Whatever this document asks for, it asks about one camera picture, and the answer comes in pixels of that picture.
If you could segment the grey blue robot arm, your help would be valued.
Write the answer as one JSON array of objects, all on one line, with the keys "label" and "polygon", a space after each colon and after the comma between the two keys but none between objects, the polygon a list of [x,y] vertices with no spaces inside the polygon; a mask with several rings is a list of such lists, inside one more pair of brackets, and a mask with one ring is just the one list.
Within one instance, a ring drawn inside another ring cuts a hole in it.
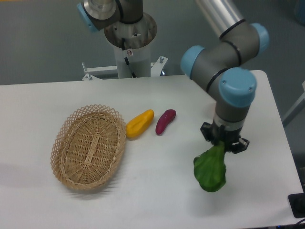
[{"label": "grey blue robot arm", "polygon": [[[249,145],[240,132],[257,85],[241,65],[266,50],[269,34],[264,26],[249,24],[230,0],[199,0],[197,5],[220,43],[212,49],[189,48],[181,69],[216,101],[213,122],[201,126],[205,139],[213,145],[224,142],[227,152],[237,154]],[[86,26],[92,32],[104,31],[118,51],[120,78],[151,76],[149,45],[157,26],[141,0],[82,0],[77,10]]]}]

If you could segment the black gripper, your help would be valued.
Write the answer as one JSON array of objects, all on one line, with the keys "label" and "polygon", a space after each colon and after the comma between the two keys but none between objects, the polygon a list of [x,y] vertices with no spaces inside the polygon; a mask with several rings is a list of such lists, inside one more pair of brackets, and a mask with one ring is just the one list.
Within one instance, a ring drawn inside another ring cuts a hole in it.
[{"label": "black gripper", "polygon": [[236,130],[226,130],[226,126],[217,125],[215,121],[212,124],[204,122],[200,130],[206,141],[212,145],[217,145],[220,141],[224,143],[225,149],[232,153],[241,153],[245,151],[250,141],[240,138],[242,128]]}]

